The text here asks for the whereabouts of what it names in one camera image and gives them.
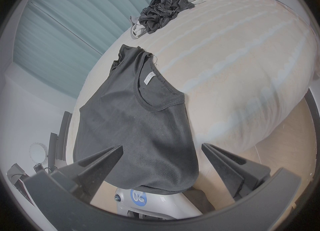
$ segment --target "gray garment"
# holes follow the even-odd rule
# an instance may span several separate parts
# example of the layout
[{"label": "gray garment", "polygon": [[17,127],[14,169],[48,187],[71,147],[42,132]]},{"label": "gray garment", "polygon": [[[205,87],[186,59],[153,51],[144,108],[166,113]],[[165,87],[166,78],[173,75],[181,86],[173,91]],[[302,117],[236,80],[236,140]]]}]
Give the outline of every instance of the gray garment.
[{"label": "gray garment", "polygon": [[130,35],[131,35],[131,38],[133,38],[134,40],[140,38],[143,34],[147,33],[146,32],[146,28],[143,28],[142,31],[141,31],[141,34],[138,36],[138,37],[135,37],[133,34],[132,34],[132,28],[137,25],[137,22],[139,21],[139,17],[133,17],[133,16],[130,16],[129,17],[129,21],[131,23],[131,29],[130,29]]},{"label": "gray garment", "polygon": [[[74,161],[123,146],[105,179],[122,188],[175,194],[196,181],[198,159],[184,94],[172,87],[142,48],[122,45],[109,77],[80,108]],[[146,77],[154,72],[146,84]]]}]

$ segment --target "teal curtain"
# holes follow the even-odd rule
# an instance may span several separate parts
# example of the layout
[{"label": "teal curtain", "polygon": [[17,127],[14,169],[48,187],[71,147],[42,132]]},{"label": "teal curtain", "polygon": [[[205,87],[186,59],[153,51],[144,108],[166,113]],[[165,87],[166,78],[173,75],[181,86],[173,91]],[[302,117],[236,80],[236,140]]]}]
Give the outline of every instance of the teal curtain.
[{"label": "teal curtain", "polygon": [[103,53],[151,0],[29,0],[13,60],[51,87],[78,97]]}]

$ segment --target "neckline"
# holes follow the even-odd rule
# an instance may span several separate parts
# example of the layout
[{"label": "neckline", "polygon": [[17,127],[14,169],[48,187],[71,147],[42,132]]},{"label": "neckline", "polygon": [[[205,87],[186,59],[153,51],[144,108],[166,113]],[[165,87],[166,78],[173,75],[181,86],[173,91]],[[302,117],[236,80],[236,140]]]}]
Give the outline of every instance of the neckline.
[{"label": "neckline", "polygon": [[[179,90],[175,89],[169,82],[166,81],[166,79],[161,75],[161,73],[158,71],[158,69],[155,67],[154,63],[153,63],[153,54],[152,53],[148,53],[148,52],[144,52],[143,53],[144,56],[141,57],[141,62],[139,64],[138,67],[138,71],[136,73],[135,79],[134,79],[134,94],[138,100],[138,102],[140,103],[140,105],[145,108],[146,110],[150,111],[150,112],[158,112],[158,111],[162,111],[170,106],[173,105],[178,105],[178,104],[184,104],[185,99],[184,99],[184,93],[180,92]],[[164,84],[166,86],[166,88],[168,89],[169,92],[171,92],[173,94],[173,97],[171,97],[170,99],[166,99],[164,101],[162,101],[161,104],[159,105],[150,105],[149,103],[146,102],[146,100],[144,100],[144,98],[141,96],[140,91],[139,91],[139,78],[140,78],[140,74],[141,74],[141,70],[144,64],[150,64],[150,67],[152,69],[152,71],[154,72],[154,74],[156,75],[157,79],[159,81],[162,82],[162,84]]]}]

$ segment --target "bed sheet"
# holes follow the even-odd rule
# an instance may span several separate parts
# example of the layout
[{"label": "bed sheet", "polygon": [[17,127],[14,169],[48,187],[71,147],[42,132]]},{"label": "bed sheet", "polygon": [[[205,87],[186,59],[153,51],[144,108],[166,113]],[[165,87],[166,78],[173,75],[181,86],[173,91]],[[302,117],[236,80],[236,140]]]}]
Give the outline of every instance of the bed sheet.
[{"label": "bed sheet", "polygon": [[127,30],[86,78],[70,123],[67,164],[73,162],[79,108],[107,79],[122,44],[153,53],[164,78],[185,93],[204,176],[211,165],[202,143],[233,153],[254,146],[301,101],[319,69],[314,31],[275,0],[207,0],[153,34],[133,40]]}]

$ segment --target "crumpled black clothing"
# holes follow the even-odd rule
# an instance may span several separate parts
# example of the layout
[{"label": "crumpled black clothing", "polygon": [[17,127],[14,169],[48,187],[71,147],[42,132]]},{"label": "crumpled black clothing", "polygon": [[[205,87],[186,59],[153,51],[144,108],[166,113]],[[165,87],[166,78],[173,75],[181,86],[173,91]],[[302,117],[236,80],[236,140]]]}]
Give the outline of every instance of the crumpled black clothing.
[{"label": "crumpled black clothing", "polygon": [[179,12],[191,8],[194,4],[188,0],[151,0],[150,5],[142,10],[139,23],[151,34],[176,18]]}]

